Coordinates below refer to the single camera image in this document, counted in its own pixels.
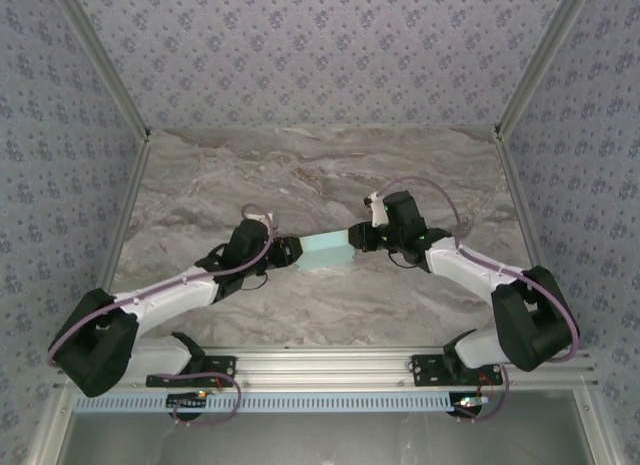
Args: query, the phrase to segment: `gray marble table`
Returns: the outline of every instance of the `gray marble table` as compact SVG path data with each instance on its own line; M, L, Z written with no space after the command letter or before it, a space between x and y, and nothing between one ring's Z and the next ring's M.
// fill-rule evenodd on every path
M308 235L369 218L363 197L417 174L444 187L464 221L463 242L528 265L495 144L464 130L407 128L236 129L162 132L151 153L113 291L173 276L219 243L255 202L277 212L279 232ZM406 187L431 226L453 229L446 202ZM246 282L260 283L257 277ZM259 291L240 291L150 332L183 331L202 345L442 345L492 320L490 307L457 284L402 270L386 254L348 265L272 271Z

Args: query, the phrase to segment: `patterned wallpaper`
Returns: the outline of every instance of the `patterned wallpaper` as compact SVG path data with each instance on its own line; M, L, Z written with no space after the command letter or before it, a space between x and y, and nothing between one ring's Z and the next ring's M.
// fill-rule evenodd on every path
M559 0L81 0L147 125L493 124Z
M545 255L640 463L640 0L589 0L511 136Z
M138 149L54 0L0 0L0 463L21 464L52 334L93 288Z

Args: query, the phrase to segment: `purple cable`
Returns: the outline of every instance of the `purple cable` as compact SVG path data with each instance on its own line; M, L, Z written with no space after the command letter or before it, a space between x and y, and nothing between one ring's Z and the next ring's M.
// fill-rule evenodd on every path
M161 378L165 381L184 380L184 379L190 379L190 378L221 378L229 382L231 385L233 385L233 388L236 389L236 391L238 392L238 396L236 397L236 403L233 405L233 408L231 409L231 411L228 414L226 414L224 417L214 418L213 420L203 420L199 422L186 422L184 420L180 420L178 418L178 409L184 402L188 402L189 399L179 400L178 403L176 403L173 407L173 412L172 412L173 419L176 421L176 423L184 423L189 427L190 426L203 427L203 426L222 425L223 423L228 422L229 420L231 420L233 417L236 416L236 414L238 413L238 409L240 408L240 404L242 403L242 389L240 388L240 384L233 377L225 373L203 372L203 373L188 373L186 375L170 375L170 374L162 373L162 374L154 375L154 377Z
M548 361L549 362L558 363L558 362L566 362L568 360L571 360L576 355L576 353L578 351L578 342L579 342L580 338L578 337L578 329L576 328L576 325L573 322L573 319L571 318L571 315L569 315L569 312L567 311L567 309L564 308L564 306L560 303L560 300L558 300L556 297L554 297L553 294L551 294L546 288L544 288L542 285L534 282L533 280L525 277L521 273L514 272L513 270L509 270L509 269L506 269L506 268L503 268L501 270L499 266L497 266L497 265L495 265L495 264L493 264L491 262L487 262L485 260L482 260L481 258L475 257L474 255L472 255L469 252L467 252L462 247L462 245L460 244L460 239L458 238L458 232L459 232L460 228L462 227L462 220L460 219L460 214L458 213L458 209L456 208L456 205L453 203L453 200L451 200L451 197L449 196L449 194L440 185L438 185L437 183L435 183L432 180L429 180L428 178L423 178L423 177L418 177L418 176L408 176L408 177L402 177L402 178L397 178L397 179L393 180L392 182L387 184L385 187L383 187L382 190L380 190L377 193L377 195L381 196L383 193L387 192L391 187L393 187L395 185L399 185L399 184L404 183L404 182L410 182L410 181L426 183L426 184L432 186L433 188L435 188L436 190L438 190L440 192L440 194L445 198L445 200L447 201L447 203L451 207L451 210L453 211L453 214L456 217L456 223L457 223L456 224L456 232L453 235L454 235L454 239L455 239L455 243L456 243L456 248L458 249L458 252L460 252L460 254L463 257L471 260L474 263L477 263L481 267L488 268L489 270L493 270L494 272L504 273L505 275L509 275L510 277L515 278L516 280L520 280L521 282L526 283L528 286L530 286L531 288L533 288L536 291L538 291L539 293L541 293L547 300L549 300L549 302L551 302L551 304L554 307L556 307L558 312L560 312L560 315L562 315L562 318L564 318L564 320L566 321L567 326L569 327L569 332L571 333L571 348L562 357L551 358Z
M502 394L502 398L500 399L500 402L498 402L498 406L494 408L488 415L485 415L484 417L476 417L469 410L465 410L462 407L453 407L453 408L460 413L464 413L465 415L468 415L469 418L474 422L486 422L487 420L495 417L498 414L498 412L500 412L500 410L504 408L504 404L507 403L507 394L509 393L509 374L507 373L506 367L501 366L500 368L502 368L502 376L504 377L504 393Z
M150 288L142 293L139 293L136 296L129 297L124 300L116 301L110 305L107 305L104 308L101 308L99 310L96 310L93 313L90 313L89 315L86 315L85 317L78 320L72 327L70 327L69 330L63 333L62 336L51 346L51 349L49 349L49 353L47 354L47 364L50 366L55 366L53 357L56 355L56 353L58 353L58 350L60 350L60 347L62 347L67 342L67 340L69 340L69 338L71 338L78 330L84 327L87 323L91 322L92 320L95 320L96 318L102 315L112 312L113 310L117 310L118 308L124 307L126 305L130 305L134 302L135 299L144 300L146 298L149 298L150 296L153 296L160 292L164 292L165 290L169 290L173 287L182 286L184 284L185 278L187 281L200 280L202 278L222 277L224 275L232 275L234 273L242 272L252 267L256 263L258 263L260 260L262 260L262 258L267 254L267 252L269 251L269 248L271 248L271 245L273 244L273 237L275 235L275 232L273 230L273 222L271 221L271 217L269 216L269 214L265 212L262 209L262 207L256 205L255 203L247 203L245 206L242 207L242 210L240 211L240 213L242 214L243 218L246 218L246 211L248 208L255 208L256 210L258 210L258 212L261 215L263 215L267 221L268 238L264 247L262 248L260 253L258 253L258 255L253 257L247 263L244 263L235 268L230 268L228 270L221 270L218 272L194 273L193 275L189 275L184 278L183 277L176 278L175 280L172 280L170 282L164 283L162 285L158 285L157 287L154 287L154 288Z

